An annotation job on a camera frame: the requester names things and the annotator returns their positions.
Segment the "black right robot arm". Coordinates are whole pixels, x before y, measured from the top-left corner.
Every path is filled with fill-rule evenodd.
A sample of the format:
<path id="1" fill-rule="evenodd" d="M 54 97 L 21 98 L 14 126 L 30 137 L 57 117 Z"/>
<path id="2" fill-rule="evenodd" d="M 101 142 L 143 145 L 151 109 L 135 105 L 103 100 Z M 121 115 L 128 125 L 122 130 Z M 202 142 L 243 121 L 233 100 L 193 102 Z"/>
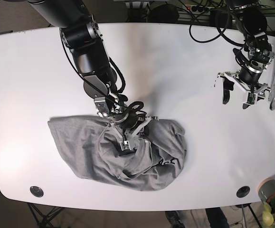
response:
<path id="1" fill-rule="evenodd" d="M 29 4 L 59 28 L 63 48 L 69 49 L 73 57 L 70 64 L 83 80 L 86 94 L 94 100 L 97 115 L 111 120 L 121 149 L 132 150 L 137 136 L 156 118 L 142 110 L 143 102 L 125 104 L 124 76 L 108 56 L 93 15 L 81 0 L 30 0 Z"/>

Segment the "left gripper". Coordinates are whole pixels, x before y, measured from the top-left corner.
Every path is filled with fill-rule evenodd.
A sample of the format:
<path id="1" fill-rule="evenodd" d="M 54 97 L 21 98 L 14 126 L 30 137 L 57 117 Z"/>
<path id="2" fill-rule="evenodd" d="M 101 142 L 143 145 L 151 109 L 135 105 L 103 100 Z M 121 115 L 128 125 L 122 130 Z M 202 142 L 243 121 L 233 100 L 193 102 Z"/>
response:
<path id="1" fill-rule="evenodd" d="M 266 92 L 271 92 L 267 83 L 260 83 L 262 73 L 267 69 L 275 57 L 273 47 L 268 41 L 266 33 L 259 33 L 245 40 L 240 49 L 234 48 L 235 60 L 241 66 L 237 72 L 222 72 L 218 77 L 223 79 L 223 104 L 230 100 L 230 91 L 237 86 L 243 94 L 250 91 L 258 95 L 258 100 L 266 98 Z M 242 108 L 247 109 L 251 104 L 243 103 Z"/>

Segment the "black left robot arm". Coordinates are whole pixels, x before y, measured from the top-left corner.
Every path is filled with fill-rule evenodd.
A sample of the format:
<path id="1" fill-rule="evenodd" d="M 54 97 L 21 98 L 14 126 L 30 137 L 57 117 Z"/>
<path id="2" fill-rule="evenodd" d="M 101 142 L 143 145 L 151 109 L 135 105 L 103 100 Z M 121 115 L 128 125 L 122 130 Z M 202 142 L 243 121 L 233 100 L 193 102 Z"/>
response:
<path id="1" fill-rule="evenodd" d="M 235 60 L 241 67 L 237 72 L 218 73 L 218 77 L 223 80 L 223 104 L 226 105 L 230 101 L 230 92 L 237 86 L 244 94 L 242 108 L 247 109 L 264 100 L 266 92 L 271 92 L 267 83 L 259 83 L 262 73 L 275 57 L 266 33 L 266 17 L 256 0 L 227 0 L 224 7 L 216 8 L 214 11 L 218 35 L 207 42 L 222 37 L 234 45 Z M 234 42 L 224 34 L 233 20 L 243 34 L 243 44 Z"/>

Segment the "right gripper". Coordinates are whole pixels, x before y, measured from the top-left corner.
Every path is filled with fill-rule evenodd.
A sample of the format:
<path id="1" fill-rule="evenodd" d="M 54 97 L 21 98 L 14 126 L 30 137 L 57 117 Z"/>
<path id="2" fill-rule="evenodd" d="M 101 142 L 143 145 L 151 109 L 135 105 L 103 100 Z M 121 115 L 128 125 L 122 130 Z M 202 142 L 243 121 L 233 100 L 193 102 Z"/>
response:
<path id="1" fill-rule="evenodd" d="M 97 115 L 110 120 L 108 124 L 120 138 L 120 145 L 135 145 L 135 139 L 141 135 L 145 127 L 158 119 L 156 116 L 148 116 L 143 111 L 144 103 L 135 101 L 129 106 L 106 97 L 94 99 Z"/>

